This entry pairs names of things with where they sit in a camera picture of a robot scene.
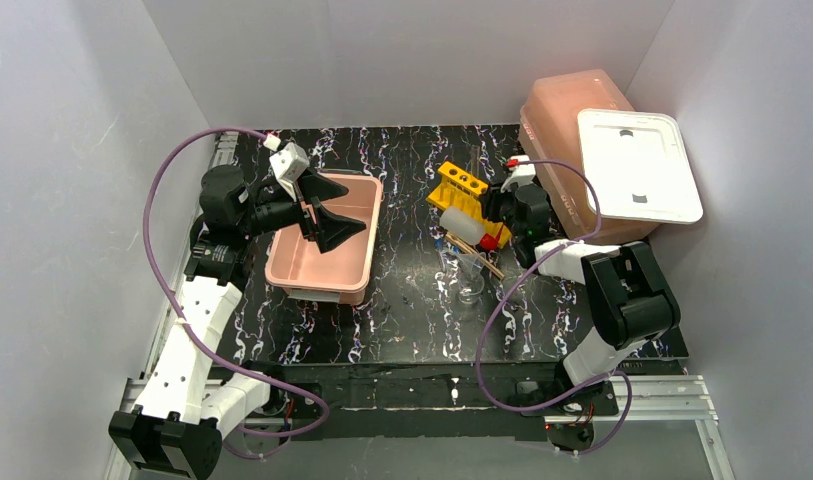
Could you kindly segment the white plastic bottle red cap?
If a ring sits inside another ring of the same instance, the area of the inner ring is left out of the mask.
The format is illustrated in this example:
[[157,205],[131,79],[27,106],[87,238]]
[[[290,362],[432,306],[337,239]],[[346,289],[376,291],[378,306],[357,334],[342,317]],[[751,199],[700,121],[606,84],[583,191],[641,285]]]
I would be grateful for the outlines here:
[[454,206],[443,211],[439,222],[443,229],[470,246],[487,251],[498,250],[501,247],[500,224],[489,222],[485,225]]

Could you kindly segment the pink plastic bin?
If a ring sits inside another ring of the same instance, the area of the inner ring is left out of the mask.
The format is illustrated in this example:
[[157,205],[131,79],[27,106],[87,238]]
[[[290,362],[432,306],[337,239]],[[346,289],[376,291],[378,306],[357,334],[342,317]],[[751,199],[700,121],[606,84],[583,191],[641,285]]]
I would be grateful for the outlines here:
[[322,205],[334,214],[364,222],[366,228],[324,254],[302,238],[298,226],[283,228],[275,233],[269,249],[265,278],[293,299],[359,305],[370,281],[382,184],[367,175],[326,176],[347,187],[348,193]]

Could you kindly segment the clear glass test tube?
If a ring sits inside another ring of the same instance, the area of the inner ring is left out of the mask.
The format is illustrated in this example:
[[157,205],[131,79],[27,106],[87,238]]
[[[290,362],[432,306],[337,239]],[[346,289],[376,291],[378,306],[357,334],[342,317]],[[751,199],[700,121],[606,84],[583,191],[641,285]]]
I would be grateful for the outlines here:
[[474,145],[470,149],[469,155],[469,173],[477,177],[479,175],[479,165],[480,165],[480,146]]

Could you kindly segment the clear plastic funnel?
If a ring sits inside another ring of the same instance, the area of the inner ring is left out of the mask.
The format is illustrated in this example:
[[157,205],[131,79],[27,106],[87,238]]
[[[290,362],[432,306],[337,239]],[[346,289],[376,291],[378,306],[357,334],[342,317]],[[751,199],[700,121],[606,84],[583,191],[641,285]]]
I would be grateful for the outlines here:
[[476,277],[478,275],[483,277],[482,270],[485,267],[479,263],[474,256],[466,255],[464,252],[459,254],[446,254],[449,254],[456,261],[460,279],[463,277]]

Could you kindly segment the blue capped small vials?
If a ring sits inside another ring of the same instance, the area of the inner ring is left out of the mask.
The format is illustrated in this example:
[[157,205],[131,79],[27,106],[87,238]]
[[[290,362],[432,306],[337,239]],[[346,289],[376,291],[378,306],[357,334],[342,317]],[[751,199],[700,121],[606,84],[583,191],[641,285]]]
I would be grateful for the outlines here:
[[462,253],[459,245],[451,239],[449,233],[446,233],[443,238],[437,242],[437,246],[441,252],[459,254]]

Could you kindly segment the clear glass beaker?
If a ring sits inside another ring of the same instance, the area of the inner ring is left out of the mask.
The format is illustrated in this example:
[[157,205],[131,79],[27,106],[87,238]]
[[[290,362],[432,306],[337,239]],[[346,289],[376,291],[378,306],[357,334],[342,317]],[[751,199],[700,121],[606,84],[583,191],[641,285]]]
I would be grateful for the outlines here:
[[463,277],[458,280],[457,300],[464,305],[474,305],[482,297],[485,289],[485,280],[482,276]]

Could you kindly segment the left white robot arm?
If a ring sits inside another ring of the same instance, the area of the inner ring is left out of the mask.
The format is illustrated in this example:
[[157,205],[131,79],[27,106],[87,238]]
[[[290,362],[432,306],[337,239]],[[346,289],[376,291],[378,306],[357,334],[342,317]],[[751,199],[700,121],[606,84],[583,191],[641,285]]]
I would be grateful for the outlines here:
[[328,253],[365,230],[360,220],[327,210],[325,201],[348,187],[310,169],[283,188],[253,194],[233,165],[201,179],[202,210],[191,229],[185,281],[173,292],[154,273],[177,315],[159,361],[128,411],[113,414],[109,435],[130,466],[184,479],[207,479],[226,437],[270,400],[272,389],[302,396],[320,408],[311,424],[276,432],[288,439],[321,425],[330,409],[318,395],[220,357],[217,346],[243,297],[257,236],[298,226]]

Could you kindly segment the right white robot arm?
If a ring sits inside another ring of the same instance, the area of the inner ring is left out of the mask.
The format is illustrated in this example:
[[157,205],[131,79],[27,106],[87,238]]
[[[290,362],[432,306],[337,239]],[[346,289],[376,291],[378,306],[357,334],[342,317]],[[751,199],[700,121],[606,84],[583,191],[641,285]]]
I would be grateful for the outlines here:
[[676,297],[647,243],[591,245],[558,238],[549,230],[547,194],[535,184],[492,185],[480,205],[486,219],[510,230],[526,273],[559,277],[586,290],[592,326],[533,398],[547,401],[600,383],[631,353],[678,326]]

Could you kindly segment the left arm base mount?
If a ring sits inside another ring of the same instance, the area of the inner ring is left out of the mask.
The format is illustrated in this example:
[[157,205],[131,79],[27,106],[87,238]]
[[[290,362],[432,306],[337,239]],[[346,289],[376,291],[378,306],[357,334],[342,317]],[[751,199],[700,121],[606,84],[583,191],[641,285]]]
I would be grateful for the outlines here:
[[276,434],[292,430],[292,415],[298,398],[310,406],[315,405],[308,397],[298,397],[292,393],[279,392],[278,399],[282,402],[282,405],[280,407],[263,407],[265,416],[262,417],[262,420],[278,420],[278,423],[247,423],[241,430],[235,430],[235,433],[239,434],[235,441],[223,441],[223,449],[236,458],[257,462],[265,462],[284,451],[291,443],[293,436],[277,437]]

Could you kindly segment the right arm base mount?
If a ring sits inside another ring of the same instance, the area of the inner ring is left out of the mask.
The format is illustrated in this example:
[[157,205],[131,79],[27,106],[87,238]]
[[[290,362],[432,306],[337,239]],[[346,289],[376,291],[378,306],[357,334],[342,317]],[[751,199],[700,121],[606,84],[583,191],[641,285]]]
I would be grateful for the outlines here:
[[[546,402],[562,393],[556,382],[522,381],[516,384],[515,394],[508,402],[521,406]],[[611,382],[587,386],[573,396],[552,406],[520,412],[525,418],[542,418],[548,441],[561,452],[582,453],[596,444],[594,421],[619,416],[621,408]]]

